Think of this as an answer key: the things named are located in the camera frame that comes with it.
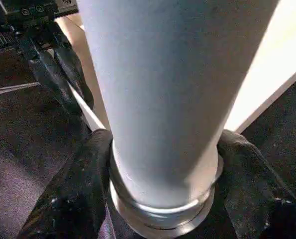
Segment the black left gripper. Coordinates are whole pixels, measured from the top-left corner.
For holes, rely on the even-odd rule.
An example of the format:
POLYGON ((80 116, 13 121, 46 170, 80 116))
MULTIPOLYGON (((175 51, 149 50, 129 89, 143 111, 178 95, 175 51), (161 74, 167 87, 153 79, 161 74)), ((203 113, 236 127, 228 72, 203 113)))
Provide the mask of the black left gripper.
MULTIPOLYGON (((22 33, 30 27, 42 26, 77 12, 75 0, 0 0, 0 49, 14 45, 13 34, 17 32, 22 33)), ((20 49, 35 79, 67 113, 79 117, 82 110, 70 87, 91 109, 94 107, 81 61, 66 37, 54 38, 53 44, 54 54, 50 54, 33 38, 20 39, 20 49)))

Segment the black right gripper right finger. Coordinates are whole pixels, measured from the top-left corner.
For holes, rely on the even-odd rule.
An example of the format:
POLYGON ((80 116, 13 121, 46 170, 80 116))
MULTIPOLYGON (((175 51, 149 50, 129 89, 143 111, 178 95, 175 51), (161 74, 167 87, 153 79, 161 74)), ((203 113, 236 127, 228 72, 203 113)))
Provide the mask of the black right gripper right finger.
POLYGON ((296 239, 296 196, 244 136, 224 130, 217 149, 223 203, 239 239, 296 239))

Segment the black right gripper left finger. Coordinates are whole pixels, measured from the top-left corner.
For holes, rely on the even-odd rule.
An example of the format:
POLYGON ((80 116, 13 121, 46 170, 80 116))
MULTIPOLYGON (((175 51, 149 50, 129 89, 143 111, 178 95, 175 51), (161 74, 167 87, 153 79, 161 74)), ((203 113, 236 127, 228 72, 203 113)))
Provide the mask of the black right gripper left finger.
POLYGON ((106 215, 112 134, 91 133, 39 197, 20 239, 96 239, 106 215))

